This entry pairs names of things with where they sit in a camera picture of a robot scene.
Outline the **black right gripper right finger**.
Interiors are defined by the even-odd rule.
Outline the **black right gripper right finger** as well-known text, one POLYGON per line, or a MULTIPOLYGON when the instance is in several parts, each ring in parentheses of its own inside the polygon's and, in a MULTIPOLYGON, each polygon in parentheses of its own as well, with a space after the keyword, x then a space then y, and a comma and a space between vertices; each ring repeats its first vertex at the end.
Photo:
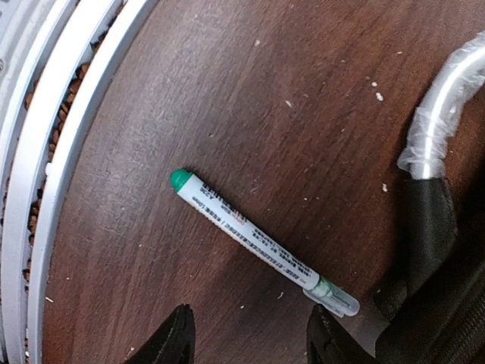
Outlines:
POLYGON ((314 305, 306 328, 309 364, 375 363, 345 328, 322 305, 314 305))

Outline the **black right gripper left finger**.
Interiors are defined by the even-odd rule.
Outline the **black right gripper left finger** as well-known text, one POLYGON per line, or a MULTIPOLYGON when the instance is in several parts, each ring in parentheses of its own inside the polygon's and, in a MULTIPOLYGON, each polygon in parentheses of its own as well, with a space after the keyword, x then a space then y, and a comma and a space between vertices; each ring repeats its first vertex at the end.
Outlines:
POLYGON ((191 364, 196 348, 196 324, 188 304, 177 306, 126 364, 191 364))

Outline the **black student backpack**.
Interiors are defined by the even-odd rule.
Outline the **black student backpack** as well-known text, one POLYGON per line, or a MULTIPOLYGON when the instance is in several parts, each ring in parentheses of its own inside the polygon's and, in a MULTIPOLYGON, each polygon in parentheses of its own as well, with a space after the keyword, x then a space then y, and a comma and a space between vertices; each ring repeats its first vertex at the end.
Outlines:
POLYGON ((408 269, 376 299, 389 319, 378 363, 484 361, 484 231, 461 237, 446 183, 448 142, 484 85, 484 35, 456 49, 416 108, 397 165, 408 172, 408 269))

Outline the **white pen green tip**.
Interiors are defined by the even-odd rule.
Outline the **white pen green tip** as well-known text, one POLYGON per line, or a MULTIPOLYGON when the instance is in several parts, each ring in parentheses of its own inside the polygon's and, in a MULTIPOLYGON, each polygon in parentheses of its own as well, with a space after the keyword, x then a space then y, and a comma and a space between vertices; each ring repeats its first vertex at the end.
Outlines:
POLYGON ((340 318, 357 315, 360 303, 356 298, 298 260, 194 173, 186 169, 174 171, 171 186, 181 199, 211 223, 301 287, 309 299, 340 318))

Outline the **aluminium front rail frame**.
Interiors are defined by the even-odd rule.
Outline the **aluminium front rail frame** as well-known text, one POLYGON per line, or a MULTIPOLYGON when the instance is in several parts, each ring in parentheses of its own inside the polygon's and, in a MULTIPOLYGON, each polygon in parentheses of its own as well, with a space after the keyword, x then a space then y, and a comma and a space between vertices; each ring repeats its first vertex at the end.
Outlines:
POLYGON ((1 361, 40 363, 64 197, 153 1, 1 3, 1 361))

